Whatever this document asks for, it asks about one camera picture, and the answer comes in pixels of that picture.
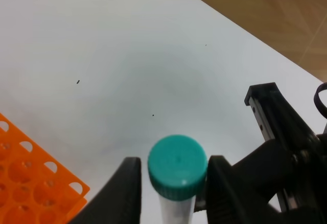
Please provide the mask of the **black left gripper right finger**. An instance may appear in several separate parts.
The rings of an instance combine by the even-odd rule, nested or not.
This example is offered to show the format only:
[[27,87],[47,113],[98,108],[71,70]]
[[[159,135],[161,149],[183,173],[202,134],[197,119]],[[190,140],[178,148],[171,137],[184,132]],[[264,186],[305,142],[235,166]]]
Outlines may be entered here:
[[208,223],[281,223],[279,214],[234,173],[223,156],[210,157],[206,185]]

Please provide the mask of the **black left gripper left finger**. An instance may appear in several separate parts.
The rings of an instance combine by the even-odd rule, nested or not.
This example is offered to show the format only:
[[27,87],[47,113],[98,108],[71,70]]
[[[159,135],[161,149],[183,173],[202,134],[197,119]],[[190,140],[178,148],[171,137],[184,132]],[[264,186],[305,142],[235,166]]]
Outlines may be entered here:
[[141,160],[126,157],[101,191],[70,223],[140,223],[141,209]]

